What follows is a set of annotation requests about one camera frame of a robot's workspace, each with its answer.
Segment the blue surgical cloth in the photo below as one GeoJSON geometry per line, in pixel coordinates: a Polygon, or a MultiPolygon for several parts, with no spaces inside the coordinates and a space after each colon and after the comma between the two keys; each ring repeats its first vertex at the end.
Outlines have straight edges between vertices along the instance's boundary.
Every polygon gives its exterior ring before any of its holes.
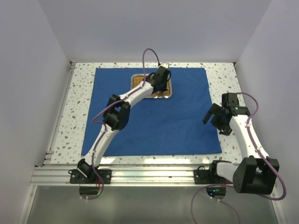
{"type": "MultiPolygon", "coordinates": [[[[113,95],[130,89],[131,77],[139,68],[97,68],[81,154],[92,151],[101,125],[92,119],[113,95]]],[[[204,124],[212,105],[206,71],[203,68],[172,68],[172,95],[143,99],[130,112],[126,127],[119,131],[105,156],[218,154],[217,129],[204,124]]]]}

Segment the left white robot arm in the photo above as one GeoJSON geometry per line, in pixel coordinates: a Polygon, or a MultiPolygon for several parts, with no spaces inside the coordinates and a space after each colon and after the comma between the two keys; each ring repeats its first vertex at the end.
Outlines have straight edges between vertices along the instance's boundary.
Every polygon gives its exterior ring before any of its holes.
{"type": "Polygon", "coordinates": [[[82,180],[92,183],[100,179],[95,168],[99,166],[112,139],[127,125],[131,108],[154,93],[166,91],[170,78],[171,71],[160,66],[156,72],[144,75],[143,80],[135,88],[122,95],[114,94],[110,97],[106,108],[92,120],[95,123],[99,116],[103,116],[103,121],[100,122],[101,130],[91,147],[91,158],[88,160],[83,158],[78,162],[77,171],[82,180]]]}

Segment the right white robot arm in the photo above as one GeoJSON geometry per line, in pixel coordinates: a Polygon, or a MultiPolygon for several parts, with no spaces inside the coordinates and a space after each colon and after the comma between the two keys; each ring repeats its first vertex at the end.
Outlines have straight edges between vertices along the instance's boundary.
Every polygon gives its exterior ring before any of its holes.
{"type": "Polygon", "coordinates": [[[213,183],[226,179],[237,193],[270,195],[273,191],[279,162],[270,158],[262,147],[251,122],[253,114],[240,106],[238,93],[224,93],[222,104],[212,104],[203,119],[221,135],[233,133],[239,145],[242,161],[234,165],[228,161],[215,160],[209,165],[208,178],[213,183]]]}

